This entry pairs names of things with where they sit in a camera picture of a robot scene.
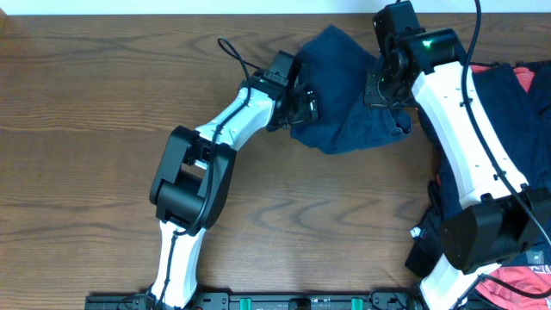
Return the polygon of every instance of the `green connector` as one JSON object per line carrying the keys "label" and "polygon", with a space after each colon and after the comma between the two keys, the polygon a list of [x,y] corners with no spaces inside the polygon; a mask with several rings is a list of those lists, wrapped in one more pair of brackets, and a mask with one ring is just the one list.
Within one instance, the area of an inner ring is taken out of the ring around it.
{"label": "green connector", "polygon": [[363,299],[352,298],[352,310],[363,310]]}
{"label": "green connector", "polygon": [[242,298],[239,300],[239,310],[252,310],[251,298]]}

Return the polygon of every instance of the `green led light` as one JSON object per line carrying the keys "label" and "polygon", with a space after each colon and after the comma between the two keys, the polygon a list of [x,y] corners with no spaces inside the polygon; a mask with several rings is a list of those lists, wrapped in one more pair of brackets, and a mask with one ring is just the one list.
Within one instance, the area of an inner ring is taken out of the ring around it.
{"label": "green led light", "polygon": [[430,48],[430,45],[432,44],[432,40],[424,40],[423,45],[426,48]]}

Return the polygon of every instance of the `table surface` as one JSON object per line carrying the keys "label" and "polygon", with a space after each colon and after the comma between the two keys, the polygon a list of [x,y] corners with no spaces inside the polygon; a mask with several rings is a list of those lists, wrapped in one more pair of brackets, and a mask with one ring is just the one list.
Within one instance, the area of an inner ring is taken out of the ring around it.
{"label": "table surface", "polygon": [[[421,15],[468,44],[473,15]],[[92,292],[155,279],[149,188],[170,131],[215,117],[238,63],[268,65],[334,24],[377,52],[371,15],[10,17],[0,39],[0,307],[76,309]],[[551,59],[551,15],[485,15],[478,62]],[[408,287],[409,229],[429,205],[436,156],[409,139],[326,156],[257,133],[201,249],[202,284],[234,291]]]}

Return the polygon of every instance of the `cable clip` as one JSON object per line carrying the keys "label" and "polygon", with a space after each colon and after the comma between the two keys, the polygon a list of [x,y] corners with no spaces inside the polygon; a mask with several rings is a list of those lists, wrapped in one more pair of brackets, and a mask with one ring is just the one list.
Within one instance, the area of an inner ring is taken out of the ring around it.
{"label": "cable clip", "polygon": [[493,179],[494,179],[495,181],[498,181],[500,178],[504,178],[505,175],[507,174],[507,171],[502,171],[502,172],[503,172],[503,173],[501,173],[501,174],[497,174],[497,173],[494,174],[494,175],[493,175]]}
{"label": "cable clip", "polygon": [[[468,98],[468,104],[470,105],[471,103],[473,103],[473,98]],[[464,102],[461,102],[461,103],[459,104],[459,106],[462,107],[462,108],[463,108],[464,105],[465,105]]]}

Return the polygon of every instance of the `wire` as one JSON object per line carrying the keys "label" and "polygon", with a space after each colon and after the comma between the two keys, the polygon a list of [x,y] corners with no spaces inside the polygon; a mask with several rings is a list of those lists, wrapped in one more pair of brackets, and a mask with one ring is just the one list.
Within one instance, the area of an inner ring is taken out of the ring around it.
{"label": "wire", "polygon": [[[217,39],[217,42],[218,42],[218,46],[222,49],[222,51],[226,52],[226,54],[232,56],[234,59],[239,60],[239,58],[238,58],[239,54],[235,51],[235,49],[232,48],[232,45],[230,44],[230,42],[228,42],[226,39],[223,39],[224,43],[226,43],[228,46],[230,46],[230,49],[232,49],[233,53],[230,53],[230,51],[228,51],[228,50],[221,44],[220,39],[222,39],[222,38],[218,38],[218,39]],[[243,62],[244,62],[246,65],[249,65],[249,66],[251,66],[251,67],[253,67],[253,68],[257,69],[257,70],[262,69],[260,66],[255,65],[255,64],[252,64],[252,63],[250,63],[250,62],[248,62],[248,61],[243,60]]]}
{"label": "wire", "polygon": [[524,291],[522,291],[518,288],[515,288],[512,285],[510,285],[508,283],[505,283],[505,282],[499,280],[498,278],[495,278],[495,277],[490,276],[490,275],[482,274],[482,275],[480,275],[480,278],[482,278],[484,280],[494,281],[495,283],[501,285],[502,287],[509,289],[511,292],[519,294],[519,295],[524,296],[526,298],[543,299],[543,298],[547,298],[547,297],[551,296],[551,289],[548,290],[547,292],[539,293],[539,294],[527,293],[527,292],[524,292]]}
{"label": "wire", "polygon": [[[239,63],[241,64],[241,68],[243,69],[243,73],[245,74],[245,82],[247,87],[247,97],[243,100],[243,103],[241,103],[235,110],[233,110],[226,118],[224,118],[223,121],[220,122],[214,129],[213,138],[210,142],[210,158],[208,159],[208,174],[207,174],[207,190],[205,191],[205,199],[201,205],[201,209],[199,210],[199,213],[197,217],[195,218],[195,221],[191,226],[189,226],[188,229],[184,230],[183,232],[178,232],[177,229],[172,232],[172,242],[170,244],[170,251],[169,251],[169,258],[166,266],[166,277],[164,278],[164,286],[163,290],[161,291],[160,298],[158,299],[158,302],[161,302],[164,298],[164,294],[166,293],[166,288],[168,287],[169,281],[170,281],[170,267],[172,265],[172,253],[174,252],[174,246],[176,245],[176,240],[178,237],[182,237],[185,235],[189,235],[189,232],[194,232],[197,227],[199,226],[199,223],[201,221],[201,217],[205,213],[205,209],[207,208],[207,204],[210,201],[210,195],[213,190],[213,179],[214,179],[214,154],[216,153],[216,138],[218,138],[218,135],[224,128],[224,126],[235,116],[239,111],[241,111],[244,107],[249,104],[249,101],[251,99],[251,78],[249,75],[249,71],[247,70],[247,65],[257,68],[260,70],[261,68],[257,65],[253,65],[249,62],[246,62],[241,58],[241,55],[239,55],[238,51],[233,47],[232,43],[230,43],[225,38],[218,38],[217,41],[218,46],[226,52],[228,55],[232,56],[234,59],[237,59]],[[226,44],[230,50],[232,50],[232,53],[230,53],[225,47],[224,44]]]}
{"label": "wire", "polygon": [[543,237],[547,241],[549,248],[551,248],[551,239],[549,239],[549,236],[543,229],[540,222],[536,219],[536,217],[532,214],[530,211],[529,206],[524,202],[524,200],[521,198],[521,196],[517,193],[515,188],[511,185],[509,180],[505,177],[505,173],[501,170],[499,167],[498,161],[493,156],[492,151],[490,150],[490,147],[486,143],[486,140],[484,139],[484,136],[482,135],[482,132],[480,131],[480,127],[478,123],[476,122],[476,119],[474,118],[473,108],[469,104],[470,99],[468,98],[467,94],[467,71],[468,71],[468,64],[471,61],[471,58],[473,57],[473,50],[474,46],[476,45],[476,41],[479,36],[480,31],[480,20],[482,19],[482,14],[480,12],[480,0],[474,0],[476,4],[476,26],[474,28],[474,34],[473,39],[471,40],[471,45],[468,48],[467,53],[467,60],[465,61],[465,65],[463,66],[463,72],[461,73],[461,93],[463,95],[463,103],[468,113],[468,118],[471,121],[471,124],[473,126],[474,132],[476,133],[476,136],[478,137],[480,144],[482,145],[482,148],[484,149],[484,152],[486,153],[487,157],[490,159],[490,162],[492,163],[493,168],[495,169],[497,176],[501,179],[505,187],[511,192],[513,197],[518,201],[523,211],[528,215],[528,217],[534,221],[534,224],[536,224],[538,230],[540,233],[542,233]]}
{"label": "wire", "polygon": [[[239,111],[241,111],[241,109],[243,109],[244,107],[247,106],[247,104],[249,104],[249,101],[251,99],[251,81],[250,81],[249,71],[247,70],[246,65],[254,66],[260,69],[260,67],[248,64],[246,61],[244,61],[243,58],[241,58],[241,55],[239,55],[238,51],[235,49],[235,47],[233,47],[232,43],[230,43],[227,39],[218,38],[216,42],[218,43],[218,46],[222,50],[224,50],[224,52],[226,52],[228,55],[232,56],[233,58],[237,59],[241,64],[241,68],[243,69],[243,73],[245,74],[245,82],[247,83],[247,97],[243,100],[243,103],[241,103],[241,105],[239,105],[236,109],[234,109],[223,121],[220,122],[220,124],[216,126],[216,129],[214,130],[213,138],[211,139],[211,142],[210,142],[211,143],[210,159],[209,159],[209,165],[208,165],[207,191],[205,192],[205,200],[203,201],[199,214],[195,218],[194,223],[189,227],[189,229],[186,229],[183,232],[175,232],[176,236],[186,235],[188,231],[194,231],[199,225],[199,222],[201,221],[201,217],[205,213],[205,209],[208,204],[208,201],[210,200],[210,194],[213,189],[214,154],[216,152],[216,138],[218,138],[218,135],[222,131],[222,128],[224,128],[224,126],[227,124],[227,122],[229,122],[229,120],[231,120],[233,116],[235,116],[237,113],[239,113]],[[228,45],[228,47],[230,47],[230,49],[232,50],[233,54],[228,52],[228,50],[222,45],[222,43],[225,43],[226,45]]]}
{"label": "wire", "polygon": [[[490,147],[488,146],[486,140],[484,139],[484,135],[480,131],[480,127],[479,127],[479,125],[476,122],[476,119],[474,117],[473,108],[471,107],[471,104],[470,104],[471,99],[469,99],[468,93],[467,93],[467,73],[468,73],[468,67],[469,67],[468,64],[471,63],[471,58],[473,57],[474,47],[476,46],[476,41],[478,40],[479,31],[480,31],[480,23],[481,23],[481,20],[482,20],[482,14],[481,14],[481,9],[480,9],[480,0],[474,0],[474,3],[476,5],[476,25],[474,27],[473,39],[471,40],[471,44],[468,48],[467,59],[465,60],[465,65],[463,66],[463,71],[461,73],[461,94],[463,96],[463,106],[465,106],[465,109],[466,109],[467,114],[468,114],[468,118],[471,121],[471,125],[473,126],[473,130],[476,133],[476,136],[479,139],[480,144],[482,145],[482,148],[484,149],[484,152],[486,153],[488,159],[492,163],[492,166],[496,171],[497,177],[499,177],[499,179],[501,179],[501,181],[503,182],[505,187],[511,192],[511,195],[518,201],[518,203],[520,204],[521,208],[526,213],[526,215],[534,222],[534,224],[536,224],[536,226],[539,229],[540,233],[546,239],[546,241],[549,245],[549,248],[551,248],[551,239],[549,239],[549,236],[547,235],[547,233],[543,229],[542,225],[539,223],[539,221],[536,219],[536,217],[532,214],[532,212],[529,209],[529,206],[522,199],[522,197],[517,193],[517,191],[511,185],[509,180],[507,180],[507,178],[505,177],[505,173],[499,167],[498,161],[493,156],[492,151],[490,150]],[[471,285],[471,287],[469,287],[467,292],[465,292],[463,294],[463,296],[460,299],[457,300],[457,302],[455,303],[454,309],[456,309],[459,306],[459,303],[463,299],[465,299],[467,296],[469,296],[472,293],[472,291],[474,290],[476,285],[481,281],[481,279],[488,279],[488,280],[494,281],[495,283],[501,285],[504,288],[509,289],[510,291],[512,291],[514,293],[517,293],[521,296],[532,298],[532,299],[541,299],[541,298],[551,296],[551,289],[548,292],[545,292],[545,293],[531,294],[531,293],[524,292],[524,291],[522,291],[518,288],[515,288],[515,287],[511,286],[510,284],[507,284],[507,283],[505,283],[505,282],[503,282],[503,281],[501,281],[501,280],[499,280],[499,279],[497,279],[493,276],[482,274],[479,277],[477,277],[477,280],[473,283],[473,285]]]}
{"label": "wire", "polygon": [[[382,93],[381,93],[381,82],[382,82],[383,79],[384,79],[384,78],[383,78],[382,76],[380,76],[380,77],[377,79],[377,93],[379,94],[379,97],[380,97],[382,100],[384,100],[385,102],[388,102],[388,99],[386,99],[386,98],[382,95]],[[401,87],[402,87],[402,86],[399,86],[399,88],[394,92],[394,94],[396,94],[396,93],[398,92],[398,90],[399,90]],[[395,105],[396,103],[402,104],[402,103],[406,102],[410,97],[407,97],[406,99],[402,99],[402,98],[398,98],[397,96],[393,96],[392,99],[394,99],[394,98],[399,99],[399,101],[393,103],[393,105]]]}

